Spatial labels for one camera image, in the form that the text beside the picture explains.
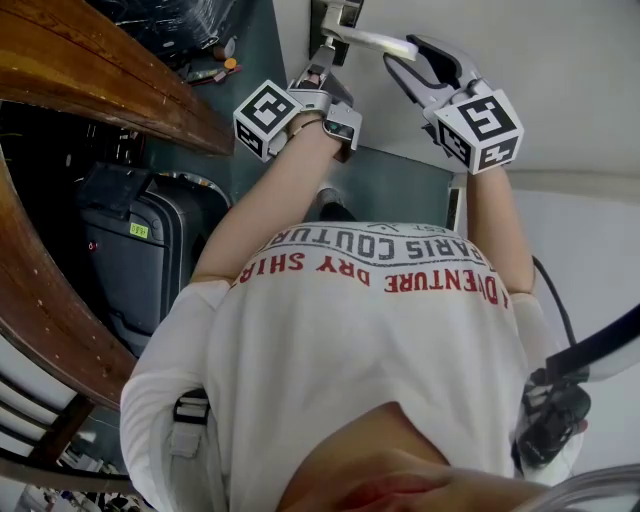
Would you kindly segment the black wrapped bundle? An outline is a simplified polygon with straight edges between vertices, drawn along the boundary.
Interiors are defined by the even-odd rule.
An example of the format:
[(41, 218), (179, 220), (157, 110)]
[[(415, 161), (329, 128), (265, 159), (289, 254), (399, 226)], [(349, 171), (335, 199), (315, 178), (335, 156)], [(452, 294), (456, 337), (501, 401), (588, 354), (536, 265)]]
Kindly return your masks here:
[(239, 34), (260, 0), (86, 0), (150, 52), (204, 49)]

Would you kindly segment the person's right forearm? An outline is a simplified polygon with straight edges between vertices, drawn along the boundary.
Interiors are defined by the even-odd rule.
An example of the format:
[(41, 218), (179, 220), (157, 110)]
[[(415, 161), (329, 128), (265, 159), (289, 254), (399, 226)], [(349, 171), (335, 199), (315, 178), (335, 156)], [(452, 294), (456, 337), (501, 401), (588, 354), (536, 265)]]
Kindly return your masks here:
[(533, 292), (535, 270), (503, 167), (467, 176), (468, 239), (497, 271), (510, 294)]

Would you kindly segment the black trouser leg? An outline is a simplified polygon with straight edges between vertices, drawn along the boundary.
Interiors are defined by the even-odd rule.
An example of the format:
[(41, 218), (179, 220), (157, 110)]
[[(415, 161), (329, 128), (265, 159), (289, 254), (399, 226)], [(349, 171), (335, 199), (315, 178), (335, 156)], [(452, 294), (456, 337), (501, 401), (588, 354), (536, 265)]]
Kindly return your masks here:
[(319, 220), (323, 222), (356, 222), (356, 217), (338, 202), (325, 203), (319, 213)]

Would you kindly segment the grey door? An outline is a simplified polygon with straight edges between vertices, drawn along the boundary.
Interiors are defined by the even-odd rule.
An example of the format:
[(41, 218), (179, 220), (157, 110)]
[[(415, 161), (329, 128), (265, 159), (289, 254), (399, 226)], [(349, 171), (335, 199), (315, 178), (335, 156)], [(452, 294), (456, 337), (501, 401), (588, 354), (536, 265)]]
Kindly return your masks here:
[[(308, 61), (310, 0), (273, 5), (292, 79)], [(467, 52), (524, 125), (510, 169), (640, 175), (640, 0), (364, 0), (357, 27)], [(360, 145), (460, 170), (380, 54), (351, 46), (335, 73), (363, 115)]]

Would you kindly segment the black hard suitcase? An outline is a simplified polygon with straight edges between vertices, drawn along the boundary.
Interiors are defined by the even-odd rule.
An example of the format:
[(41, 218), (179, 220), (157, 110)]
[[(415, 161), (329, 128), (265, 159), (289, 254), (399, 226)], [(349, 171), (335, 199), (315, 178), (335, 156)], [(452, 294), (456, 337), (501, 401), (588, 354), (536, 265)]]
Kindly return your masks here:
[(140, 356), (231, 202), (198, 175), (97, 162), (76, 205), (107, 325)]

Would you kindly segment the silver door lever handle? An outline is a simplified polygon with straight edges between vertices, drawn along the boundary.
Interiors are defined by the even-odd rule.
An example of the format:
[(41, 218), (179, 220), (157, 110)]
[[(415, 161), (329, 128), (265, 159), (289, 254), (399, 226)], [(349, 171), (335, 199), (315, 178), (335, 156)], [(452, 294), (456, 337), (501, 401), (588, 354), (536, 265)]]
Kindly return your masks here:
[(321, 25), (321, 33), (333, 37), (348, 45), (364, 47), (381, 54), (389, 54), (415, 61), (418, 48), (405, 40), (391, 36), (364, 31), (357, 27), (349, 28), (340, 25), (342, 9), (348, 5), (347, 0), (322, 0), (328, 5), (327, 12)]

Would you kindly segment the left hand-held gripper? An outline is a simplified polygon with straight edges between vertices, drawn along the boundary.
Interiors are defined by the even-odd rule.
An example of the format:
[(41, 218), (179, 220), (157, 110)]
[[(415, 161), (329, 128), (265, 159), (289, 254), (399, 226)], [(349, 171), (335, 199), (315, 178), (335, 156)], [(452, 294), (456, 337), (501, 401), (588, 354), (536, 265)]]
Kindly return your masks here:
[[(350, 93), (331, 75), (335, 48), (321, 45), (311, 58), (305, 77), (286, 89), (267, 80), (233, 113), (236, 139), (261, 161), (269, 161), (308, 126), (340, 144), (336, 159), (346, 161), (358, 147), (362, 115)], [(307, 85), (308, 75), (320, 86)]]

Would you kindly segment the person's left forearm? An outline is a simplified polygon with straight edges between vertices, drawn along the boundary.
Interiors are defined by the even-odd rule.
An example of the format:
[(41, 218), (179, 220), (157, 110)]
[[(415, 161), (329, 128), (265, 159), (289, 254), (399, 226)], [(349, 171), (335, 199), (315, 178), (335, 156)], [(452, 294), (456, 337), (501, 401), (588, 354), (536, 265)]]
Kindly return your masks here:
[(289, 140), (211, 234), (191, 281), (233, 282), (272, 237), (301, 223), (326, 181), (339, 147), (317, 125)]

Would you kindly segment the white printed t-shirt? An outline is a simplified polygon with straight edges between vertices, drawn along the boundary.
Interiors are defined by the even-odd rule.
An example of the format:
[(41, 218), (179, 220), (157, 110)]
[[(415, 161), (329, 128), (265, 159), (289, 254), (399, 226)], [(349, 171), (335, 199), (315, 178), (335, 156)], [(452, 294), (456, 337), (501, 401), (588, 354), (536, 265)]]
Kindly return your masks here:
[[(321, 441), (395, 403), (451, 463), (512, 477), (525, 383), (563, 348), (452, 231), (297, 225), (179, 293), (123, 389), (123, 458), (161, 512), (271, 512)], [(175, 422), (200, 388), (207, 425)]]

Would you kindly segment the curved brown wooden stair stringer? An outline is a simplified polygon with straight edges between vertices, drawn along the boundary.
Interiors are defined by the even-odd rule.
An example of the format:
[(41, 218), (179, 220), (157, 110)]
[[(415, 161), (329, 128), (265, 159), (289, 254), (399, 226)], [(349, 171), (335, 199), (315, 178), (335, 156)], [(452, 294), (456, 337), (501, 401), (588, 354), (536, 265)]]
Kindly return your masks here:
[(0, 147), (0, 334), (94, 403), (117, 410), (135, 358), (59, 270), (16, 192)]

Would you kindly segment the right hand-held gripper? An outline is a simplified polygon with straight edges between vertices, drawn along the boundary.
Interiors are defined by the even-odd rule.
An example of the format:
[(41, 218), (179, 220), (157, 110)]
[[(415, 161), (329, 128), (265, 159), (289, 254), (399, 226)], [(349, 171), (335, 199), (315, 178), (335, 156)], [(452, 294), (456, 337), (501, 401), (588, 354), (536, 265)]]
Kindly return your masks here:
[[(480, 78), (475, 62), (457, 47), (424, 35), (409, 34), (406, 40), (418, 48), (438, 84), (399, 57), (385, 54), (384, 65), (413, 103), (430, 108), (446, 101), (426, 117), (435, 143), (470, 174), (513, 162), (524, 128), (505, 92)], [(449, 98), (452, 87), (466, 88)]]

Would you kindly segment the person's chin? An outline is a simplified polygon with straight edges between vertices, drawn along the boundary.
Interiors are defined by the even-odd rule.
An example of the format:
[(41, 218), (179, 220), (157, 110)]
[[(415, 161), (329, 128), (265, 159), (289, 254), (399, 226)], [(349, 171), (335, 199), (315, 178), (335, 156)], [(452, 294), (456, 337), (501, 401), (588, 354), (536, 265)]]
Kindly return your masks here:
[(512, 512), (546, 487), (452, 467), (399, 405), (382, 405), (323, 440), (278, 512)]

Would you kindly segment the straight brown wooden stair beam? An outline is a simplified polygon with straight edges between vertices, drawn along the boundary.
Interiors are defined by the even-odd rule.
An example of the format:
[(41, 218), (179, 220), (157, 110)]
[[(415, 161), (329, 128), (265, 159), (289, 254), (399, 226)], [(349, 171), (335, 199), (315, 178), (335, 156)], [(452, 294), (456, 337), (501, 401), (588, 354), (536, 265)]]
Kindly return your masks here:
[(230, 122), (85, 0), (0, 0), (0, 100), (230, 155)]

